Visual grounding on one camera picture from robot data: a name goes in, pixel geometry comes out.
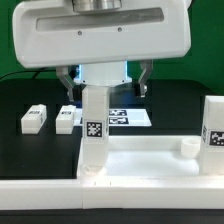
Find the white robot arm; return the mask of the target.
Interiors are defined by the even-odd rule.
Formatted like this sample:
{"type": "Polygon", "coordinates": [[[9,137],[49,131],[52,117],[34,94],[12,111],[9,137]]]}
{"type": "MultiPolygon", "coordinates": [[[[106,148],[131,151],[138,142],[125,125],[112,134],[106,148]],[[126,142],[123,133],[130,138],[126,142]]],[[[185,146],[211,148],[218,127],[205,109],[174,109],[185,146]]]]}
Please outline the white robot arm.
{"type": "Polygon", "coordinates": [[[193,0],[27,0],[13,12],[17,60],[26,68],[54,67],[69,97],[83,86],[126,83],[138,61],[137,94],[145,95],[152,61],[186,55],[193,0]]]}

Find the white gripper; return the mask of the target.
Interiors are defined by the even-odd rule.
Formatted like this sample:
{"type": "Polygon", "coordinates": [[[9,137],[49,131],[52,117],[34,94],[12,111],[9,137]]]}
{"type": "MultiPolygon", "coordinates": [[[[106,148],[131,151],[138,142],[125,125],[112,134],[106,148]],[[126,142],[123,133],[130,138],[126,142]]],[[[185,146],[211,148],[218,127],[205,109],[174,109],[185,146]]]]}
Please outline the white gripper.
{"type": "Polygon", "coordinates": [[[135,95],[144,97],[153,61],[184,56],[191,46],[192,0],[116,0],[117,9],[80,11],[75,0],[23,1],[13,12],[17,60],[26,68],[57,67],[70,101],[80,100],[65,66],[139,61],[135,95]]]}

